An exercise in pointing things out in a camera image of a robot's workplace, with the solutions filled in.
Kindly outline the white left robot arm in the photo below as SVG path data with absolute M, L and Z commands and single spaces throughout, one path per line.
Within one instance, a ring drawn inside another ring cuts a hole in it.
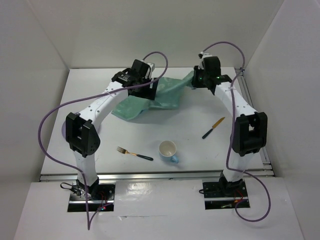
M 99 177 L 96 172 L 95 152 L 101 140 L 98 135 L 103 120 L 117 104 L 133 95 L 143 99 L 153 100 L 158 84 L 129 89 L 108 94 L 125 87 L 142 85 L 151 82 L 155 64 L 144 60 L 134 60 L 130 68 L 117 72 L 104 90 L 107 94 L 98 97 L 88 107 L 77 113 L 69 113 L 65 119 L 65 138 L 73 151 L 76 167 L 82 170 L 77 174 L 76 184 L 81 194 L 88 200 L 97 197 L 99 193 Z

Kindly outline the green satin placemat cloth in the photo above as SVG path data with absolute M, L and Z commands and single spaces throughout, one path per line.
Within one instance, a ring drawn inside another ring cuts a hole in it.
M 174 110 L 180 106 L 180 98 L 185 87 L 191 87 L 194 72 L 190 71 L 184 78 L 162 77 L 158 81 L 155 99 L 128 96 L 120 102 L 112 114 L 124 121 L 131 121 L 148 110 Z

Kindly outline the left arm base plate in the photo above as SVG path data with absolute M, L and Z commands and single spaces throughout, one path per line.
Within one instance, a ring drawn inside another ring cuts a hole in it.
M 63 188 L 71 191 L 69 195 L 67 211 L 69 213 L 86 212 L 85 192 L 76 184 Z M 113 212 L 115 200 L 115 184 L 99 184 L 93 194 L 88 194 L 88 211 L 95 212 L 100 208 L 100 212 Z

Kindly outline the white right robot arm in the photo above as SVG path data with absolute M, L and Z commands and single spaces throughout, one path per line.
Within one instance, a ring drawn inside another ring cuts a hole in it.
M 241 188 L 251 159 L 266 145 L 268 117 L 251 107 L 233 86 L 232 79 L 222 74 L 218 57 L 202 52 L 199 58 L 200 64 L 193 69 L 192 87 L 210 90 L 232 115 L 231 149 L 217 187 L 222 196 L 231 197 Z

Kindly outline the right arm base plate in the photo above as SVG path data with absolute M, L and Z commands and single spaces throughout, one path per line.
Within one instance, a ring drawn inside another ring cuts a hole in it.
M 245 182 L 241 182 L 239 187 L 224 193 L 218 182 L 203 182 L 202 189 L 198 191 L 204 197 L 206 210 L 250 208 L 250 201 Z

